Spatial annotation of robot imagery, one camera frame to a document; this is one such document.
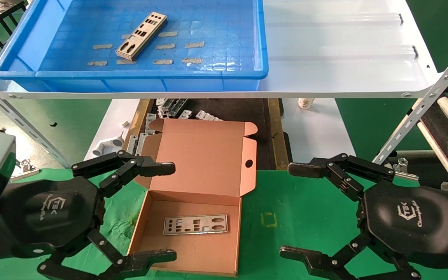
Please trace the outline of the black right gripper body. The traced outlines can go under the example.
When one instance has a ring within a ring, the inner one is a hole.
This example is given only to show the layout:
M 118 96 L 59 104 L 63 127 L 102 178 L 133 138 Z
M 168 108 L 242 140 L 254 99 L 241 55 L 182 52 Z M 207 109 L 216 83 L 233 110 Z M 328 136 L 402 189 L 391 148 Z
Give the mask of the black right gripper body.
M 363 206 L 369 248 L 381 259 L 448 269 L 448 191 L 384 181 L 365 191 Z

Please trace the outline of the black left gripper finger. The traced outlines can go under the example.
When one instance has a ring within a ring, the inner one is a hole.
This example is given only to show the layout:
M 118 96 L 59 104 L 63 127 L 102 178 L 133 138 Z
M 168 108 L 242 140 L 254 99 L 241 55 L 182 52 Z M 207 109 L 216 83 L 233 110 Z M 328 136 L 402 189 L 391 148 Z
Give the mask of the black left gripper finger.
M 65 255 L 55 252 L 39 264 L 37 271 L 50 280 L 125 280 L 147 275 L 156 263 L 173 262 L 177 258 L 175 250 L 144 250 L 122 256 L 119 251 L 100 233 L 92 230 L 87 238 L 110 262 L 111 265 L 99 275 L 63 266 Z
M 111 173 L 98 185 L 100 194 L 105 198 L 112 197 L 136 177 L 166 176 L 175 170 L 172 162 L 157 163 L 151 156 L 134 156 L 124 150 L 82 161 L 72 167 L 74 177 L 86 179 Z

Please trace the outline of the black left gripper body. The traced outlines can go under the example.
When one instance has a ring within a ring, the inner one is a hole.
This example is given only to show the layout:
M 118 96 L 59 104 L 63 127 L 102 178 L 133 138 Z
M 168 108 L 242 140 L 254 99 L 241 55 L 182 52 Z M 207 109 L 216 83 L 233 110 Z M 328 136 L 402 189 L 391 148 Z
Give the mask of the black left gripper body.
M 0 197 L 0 259 L 76 255 L 104 214 L 104 198 L 84 177 L 9 184 Z

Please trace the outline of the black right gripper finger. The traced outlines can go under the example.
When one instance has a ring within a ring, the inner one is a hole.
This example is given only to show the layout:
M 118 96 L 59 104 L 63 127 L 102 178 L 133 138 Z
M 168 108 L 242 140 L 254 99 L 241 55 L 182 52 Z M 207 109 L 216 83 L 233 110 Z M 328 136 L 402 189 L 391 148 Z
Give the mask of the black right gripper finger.
M 375 183 L 392 182 L 395 176 L 391 168 L 348 154 L 315 157 L 309 163 L 292 162 L 287 170 L 294 177 L 326 178 L 352 201 L 361 201 L 364 193 L 363 186 L 351 177 L 352 174 Z
M 359 234 L 333 256 L 316 250 L 281 246 L 280 257 L 303 263 L 309 275 L 328 280 L 356 280 L 345 267 L 354 257 L 371 245 L 369 234 Z M 362 280 L 420 280 L 421 274 L 402 257 L 390 257 L 396 271 L 367 275 Z

